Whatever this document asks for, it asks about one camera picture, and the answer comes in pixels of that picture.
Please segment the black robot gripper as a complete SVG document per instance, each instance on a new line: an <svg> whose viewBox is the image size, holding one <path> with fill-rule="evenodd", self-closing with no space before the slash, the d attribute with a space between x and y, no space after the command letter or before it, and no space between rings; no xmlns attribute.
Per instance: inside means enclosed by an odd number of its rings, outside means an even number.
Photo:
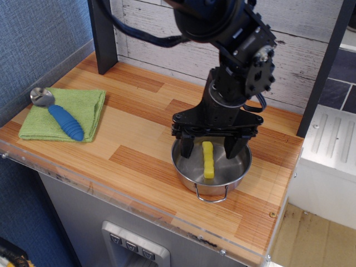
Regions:
<svg viewBox="0 0 356 267"><path fill-rule="evenodd" d="M242 110L244 99L228 103L219 95L218 68L210 70L200 103L173 115L171 133L181 139L181 156L188 159L195 137L224 137L227 159L234 158L255 137L263 124L261 116Z"/></svg>

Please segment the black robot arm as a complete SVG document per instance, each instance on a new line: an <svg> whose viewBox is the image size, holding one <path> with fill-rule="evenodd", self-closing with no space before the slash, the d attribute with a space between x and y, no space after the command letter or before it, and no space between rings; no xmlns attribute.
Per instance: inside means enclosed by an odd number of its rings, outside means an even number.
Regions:
<svg viewBox="0 0 356 267"><path fill-rule="evenodd" d="M254 13L254 1L170 1L184 37L219 50L201 102L173 116L172 134L189 158L197 137L221 137L228 159L255 137L271 89L275 36Z"/></svg>

